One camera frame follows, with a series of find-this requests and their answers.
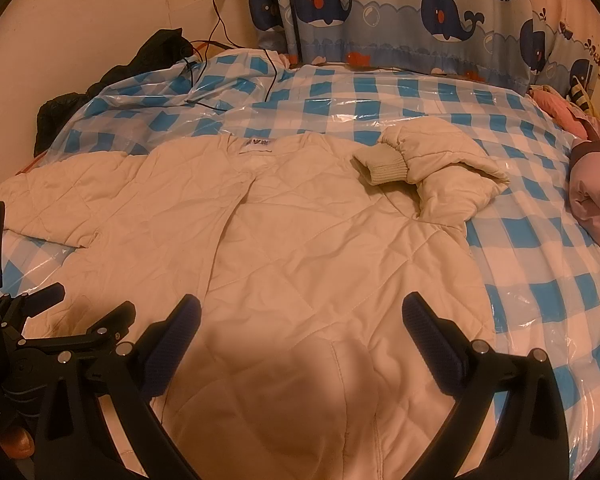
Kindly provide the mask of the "cream quilted padded jacket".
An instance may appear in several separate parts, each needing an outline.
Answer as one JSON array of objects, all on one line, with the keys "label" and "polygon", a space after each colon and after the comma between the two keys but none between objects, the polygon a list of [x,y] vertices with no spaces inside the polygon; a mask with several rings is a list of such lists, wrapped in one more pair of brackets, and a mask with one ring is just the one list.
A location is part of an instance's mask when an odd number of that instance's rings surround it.
[{"label": "cream quilted padded jacket", "polygon": [[0,185],[9,231],[70,247],[64,301],[31,337],[123,301],[130,337],[196,296],[201,326],[154,407],[206,479],[400,479],[442,394],[402,322],[419,292],[494,341],[466,224],[509,178],[463,130],[411,119],[372,146],[303,133],[188,136],[97,152]]}]

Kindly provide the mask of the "pink clothes pile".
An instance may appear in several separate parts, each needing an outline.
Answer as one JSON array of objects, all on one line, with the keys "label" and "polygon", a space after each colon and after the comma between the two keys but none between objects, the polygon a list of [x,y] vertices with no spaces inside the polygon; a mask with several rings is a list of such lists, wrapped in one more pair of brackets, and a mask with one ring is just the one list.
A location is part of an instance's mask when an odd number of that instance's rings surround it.
[{"label": "pink clothes pile", "polygon": [[600,141],[600,118],[563,98],[551,86],[531,86],[528,96],[553,122],[576,138]]}]

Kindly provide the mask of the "blue white checkered bed cover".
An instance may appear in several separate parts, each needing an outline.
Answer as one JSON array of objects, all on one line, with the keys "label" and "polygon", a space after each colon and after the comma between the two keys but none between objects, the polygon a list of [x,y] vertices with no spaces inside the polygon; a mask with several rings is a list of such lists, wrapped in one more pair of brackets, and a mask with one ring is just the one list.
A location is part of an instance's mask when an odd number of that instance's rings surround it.
[{"label": "blue white checkered bed cover", "polygon": [[466,81],[292,70],[239,49],[122,80],[0,185],[20,244],[61,246],[31,337],[186,294],[200,331],[155,410],[206,479],[399,479],[452,406],[408,336],[419,292],[471,339],[554,366],[569,477],[600,449],[600,248],[567,203],[571,136]]}]

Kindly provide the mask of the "pink folded jacket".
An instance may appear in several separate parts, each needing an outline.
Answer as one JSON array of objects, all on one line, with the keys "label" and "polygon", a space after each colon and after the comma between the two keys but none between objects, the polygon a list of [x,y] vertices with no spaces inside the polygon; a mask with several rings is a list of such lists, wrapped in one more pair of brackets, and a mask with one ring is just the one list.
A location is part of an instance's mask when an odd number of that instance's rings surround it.
[{"label": "pink folded jacket", "polygon": [[573,143],[568,200],[573,217],[600,246],[600,141]]}]

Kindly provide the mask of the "striped yellow black item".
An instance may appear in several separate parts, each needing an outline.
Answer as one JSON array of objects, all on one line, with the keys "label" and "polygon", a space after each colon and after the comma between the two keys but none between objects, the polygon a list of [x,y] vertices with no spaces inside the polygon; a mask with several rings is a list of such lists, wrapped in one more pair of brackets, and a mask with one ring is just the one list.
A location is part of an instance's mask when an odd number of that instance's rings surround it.
[{"label": "striped yellow black item", "polygon": [[588,116],[600,118],[600,113],[596,110],[588,92],[582,86],[580,79],[577,76],[572,76],[570,79],[570,89],[568,98],[571,102],[582,110]]}]

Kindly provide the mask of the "blue whale print curtain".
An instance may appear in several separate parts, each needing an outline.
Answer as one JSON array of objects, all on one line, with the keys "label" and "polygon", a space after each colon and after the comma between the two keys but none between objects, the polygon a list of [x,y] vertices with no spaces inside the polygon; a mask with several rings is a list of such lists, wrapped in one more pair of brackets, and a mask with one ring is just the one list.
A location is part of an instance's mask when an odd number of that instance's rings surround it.
[{"label": "blue whale print curtain", "polygon": [[591,0],[248,0],[261,47],[304,64],[450,75],[525,92],[573,78],[593,89],[600,14]]}]

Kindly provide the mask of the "black clothes by wall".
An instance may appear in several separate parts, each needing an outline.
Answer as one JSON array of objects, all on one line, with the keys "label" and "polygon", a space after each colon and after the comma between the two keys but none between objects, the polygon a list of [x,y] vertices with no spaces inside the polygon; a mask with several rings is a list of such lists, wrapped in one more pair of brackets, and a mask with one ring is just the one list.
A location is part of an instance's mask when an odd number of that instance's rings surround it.
[{"label": "black clothes by wall", "polygon": [[50,148],[64,125],[85,103],[94,99],[102,89],[119,81],[154,70],[165,70],[194,54],[194,47],[183,37],[180,28],[159,29],[150,36],[126,65],[116,65],[91,84],[85,92],[70,92],[45,102],[36,116],[36,136],[33,156],[38,157]]}]

